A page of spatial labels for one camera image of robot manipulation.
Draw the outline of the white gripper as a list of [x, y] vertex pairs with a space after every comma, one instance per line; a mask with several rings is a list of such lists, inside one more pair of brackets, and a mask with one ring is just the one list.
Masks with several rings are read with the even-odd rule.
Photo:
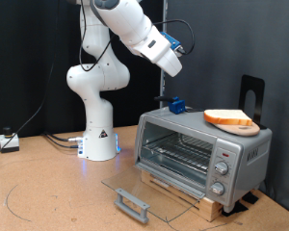
[[166, 40], [152, 40], [141, 49], [141, 54], [153, 64], [157, 64], [171, 77], [177, 75], [182, 69], [182, 64], [171, 50], [171, 44]]

